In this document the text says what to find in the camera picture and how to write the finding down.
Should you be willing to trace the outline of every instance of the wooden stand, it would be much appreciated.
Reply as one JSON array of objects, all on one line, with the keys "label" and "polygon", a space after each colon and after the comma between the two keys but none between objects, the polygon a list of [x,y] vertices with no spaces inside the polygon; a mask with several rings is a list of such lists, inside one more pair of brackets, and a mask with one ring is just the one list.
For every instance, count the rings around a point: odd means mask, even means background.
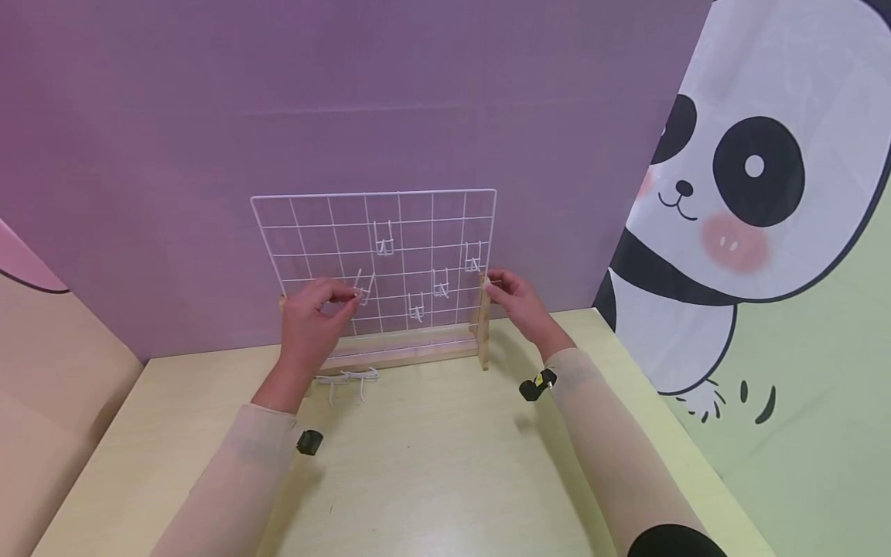
[{"label": "wooden stand", "polygon": [[[467,324],[426,327],[410,331],[365,334],[340,339],[331,357],[325,360],[321,375],[361,372],[369,367],[384,369],[399,365],[423,364],[438,360],[478,356],[483,370],[489,369],[489,296],[479,277],[479,308]],[[279,300],[284,306],[285,298]]]}]

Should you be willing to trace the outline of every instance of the black eye patch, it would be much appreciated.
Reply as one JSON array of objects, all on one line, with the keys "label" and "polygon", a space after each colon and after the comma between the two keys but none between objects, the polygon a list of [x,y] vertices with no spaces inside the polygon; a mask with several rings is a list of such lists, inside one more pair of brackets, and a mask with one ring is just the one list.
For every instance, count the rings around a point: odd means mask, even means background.
[{"label": "black eye patch", "polygon": [[659,164],[671,159],[677,153],[687,146],[690,138],[693,137],[693,130],[696,128],[696,105],[693,100],[685,95],[679,94],[674,99],[674,107],[671,114],[668,115],[666,122],[666,131],[659,140],[656,147],[656,153],[653,155],[652,164]]},{"label": "black eye patch", "polygon": [[744,119],[727,130],[715,150],[712,170],[727,209],[752,226],[786,220],[805,192],[805,162],[798,142],[772,118]]}]

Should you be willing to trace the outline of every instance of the white plastic hook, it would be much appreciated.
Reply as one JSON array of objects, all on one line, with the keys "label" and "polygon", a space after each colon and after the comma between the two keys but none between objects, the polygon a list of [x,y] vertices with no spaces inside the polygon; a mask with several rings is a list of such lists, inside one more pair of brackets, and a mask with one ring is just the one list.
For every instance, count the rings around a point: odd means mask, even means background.
[{"label": "white plastic hook", "polygon": [[419,306],[412,305],[412,293],[408,294],[408,316],[412,319],[416,319],[418,322],[422,321],[424,318],[424,295],[418,294],[421,297],[421,304]]},{"label": "white plastic hook", "polygon": [[369,296],[372,293],[372,286],[374,285],[374,273],[372,273],[372,279],[368,282],[368,288],[362,288],[359,286],[359,279],[362,278],[362,269],[359,269],[359,274],[356,275],[356,279],[353,281],[353,290],[358,290],[362,293],[362,301],[359,302],[361,306],[364,306],[368,303],[368,300],[371,299]]},{"label": "white plastic hook", "polygon": [[340,375],[316,375],[315,380],[322,385],[331,385],[328,390],[328,406],[334,407],[334,386],[346,385],[352,379],[359,380],[359,398],[365,402],[365,381],[377,381],[380,372],[373,367],[368,368],[367,372],[340,372]]},{"label": "white plastic hook", "polygon": [[433,269],[433,295],[437,298],[448,298],[448,269],[443,269],[445,282],[437,283],[437,270]]},{"label": "white plastic hook", "polygon": [[378,255],[382,255],[384,257],[391,256],[396,253],[396,247],[393,243],[393,222],[387,221],[387,230],[389,232],[389,238],[385,238],[383,240],[378,239],[378,223],[374,221],[374,249],[375,253]]},{"label": "white plastic hook", "polygon": [[464,243],[464,255],[467,256],[464,259],[464,270],[468,273],[479,273],[479,260],[482,258],[483,254],[483,241],[480,240],[477,242],[477,256],[472,258],[470,256],[470,245],[465,242]]}]

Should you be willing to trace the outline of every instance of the cartoon wall decal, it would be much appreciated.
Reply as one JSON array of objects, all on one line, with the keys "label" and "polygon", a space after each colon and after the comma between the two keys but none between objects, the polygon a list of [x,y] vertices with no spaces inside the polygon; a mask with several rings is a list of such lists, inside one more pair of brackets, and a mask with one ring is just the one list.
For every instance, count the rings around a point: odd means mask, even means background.
[{"label": "cartoon wall decal", "polygon": [[889,26],[891,0],[712,6],[594,302],[704,423],[737,306],[807,290],[869,223],[891,168]]},{"label": "cartoon wall decal", "polygon": [[0,219],[0,275],[47,294],[66,294],[65,284]]}]

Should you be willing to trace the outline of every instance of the wire grid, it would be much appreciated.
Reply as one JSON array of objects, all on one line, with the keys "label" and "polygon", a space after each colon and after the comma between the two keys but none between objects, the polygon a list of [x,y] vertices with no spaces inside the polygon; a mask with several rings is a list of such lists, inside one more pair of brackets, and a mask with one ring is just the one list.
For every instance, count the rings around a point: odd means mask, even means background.
[{"label": "wire grid", "polygon": [[479,308],[494,189],[263,195],[250,202],[282,294],[328,276],[363,291],[347,336],[468,324]]}]

